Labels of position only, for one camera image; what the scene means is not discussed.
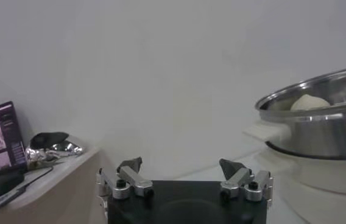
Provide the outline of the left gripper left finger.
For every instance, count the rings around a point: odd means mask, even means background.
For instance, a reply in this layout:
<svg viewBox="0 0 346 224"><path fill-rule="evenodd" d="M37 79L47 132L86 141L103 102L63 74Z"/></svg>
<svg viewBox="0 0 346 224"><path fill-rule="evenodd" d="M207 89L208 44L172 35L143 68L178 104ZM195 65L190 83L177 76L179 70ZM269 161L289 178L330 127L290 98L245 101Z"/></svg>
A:
<svg viewBox="0 0 346 224"><path fill-rule="evenodd" d="M153 197L153 182L139 174L142 163L141 157L122 161L116 168L115 177L107 176L103 168L100 168L96 174L96 182L101 189L102 197L110 195L115 200L126 200L131 196L131 190L138 197Z"/></svg>

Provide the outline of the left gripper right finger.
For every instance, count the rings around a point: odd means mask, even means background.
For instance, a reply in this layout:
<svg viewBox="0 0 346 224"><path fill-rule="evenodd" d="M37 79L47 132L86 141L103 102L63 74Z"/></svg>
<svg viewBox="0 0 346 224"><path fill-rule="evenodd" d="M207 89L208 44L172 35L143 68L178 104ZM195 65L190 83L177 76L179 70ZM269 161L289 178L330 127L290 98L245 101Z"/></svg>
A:
<svg viewBox="0 0 346 224"><path fill-rule="evenodd" d="M274 178L267 170L254 174L243 163L220 159L219 165L225 181L220 182L220 196L223 201L230 201L243 194L247 201L266 203L273 202Z"/></svg>

